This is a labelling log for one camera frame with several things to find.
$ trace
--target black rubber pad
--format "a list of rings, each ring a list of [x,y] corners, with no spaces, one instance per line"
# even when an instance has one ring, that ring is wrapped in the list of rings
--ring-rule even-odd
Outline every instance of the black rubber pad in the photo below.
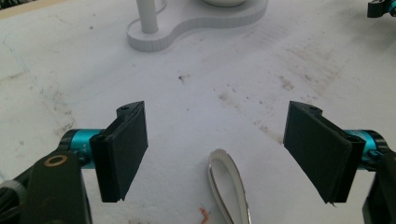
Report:
[[[325,203],[344,203],[365,142],[321,114],[312,105],[290,102],[283,143]]]

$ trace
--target black plastic mount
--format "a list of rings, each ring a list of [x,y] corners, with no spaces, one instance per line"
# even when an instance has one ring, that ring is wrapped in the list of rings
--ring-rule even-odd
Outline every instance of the black plastic mount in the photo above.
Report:
[[[381,158],[375,180],[363,206],[364,223],[396,224],[396,153]]]
[[[290,102],[285,148],[325,203],[345,203],[365,142],[322,117],[312,105]]]
[[[124,200],[149,146],[144,102],[117,109],[117,118],[90,143],[102,201]]]
[[[91,224],[91,211],[77,156],[54,151],[30,169],[20,224]]]
[[[384,14],[388,13],[390,16],[396,16],[396,7],[389,8],[394,0],[374,0],[368,3],[367,17],[368,18],[379,18]]]

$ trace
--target white work surface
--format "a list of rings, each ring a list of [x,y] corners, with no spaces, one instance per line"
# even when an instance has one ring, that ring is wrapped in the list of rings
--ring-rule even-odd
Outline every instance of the white work surface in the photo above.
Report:
[[[374,174],[358,171],[347,203],[325,204],[282,137],[294,100],[396,146],[396,20],[367,19],[366,9],[270,0],[252,25],[188,32],[155,53],[128,46],[132,0],[70,0],[2,19],[0,181],[67,130],[106,128],[119,106],[144,100],[149,147],[126,200],[102,203],[95,171],[83,171],[95,224],[197,224],[201,206],[208,223],[223,223],[206,176],[216,148],[238,165],[253,223],[363,223]]]

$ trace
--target white plastic stand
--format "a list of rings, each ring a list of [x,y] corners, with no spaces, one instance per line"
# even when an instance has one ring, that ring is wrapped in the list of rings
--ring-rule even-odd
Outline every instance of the white plastic stand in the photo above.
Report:
[[[168,48],[179,35],[193,29],[232,28],[258,21],[265,13],[268,0],[247,0],[237,7],[215,7],[202,0],[168,0],[163,10],[156,1],[156,20],[152,19],[154,0],[137,0],[137,3],[142,21],[129,24],[128,42],[134,49],[154,52]]]
[[[217,7],[236,7],[246,2],[246,0],[203,0],[203,1]]]
[[[158,31],[157,15],[154,0],[136,0],[139,10],[142,32],[153,34]]]

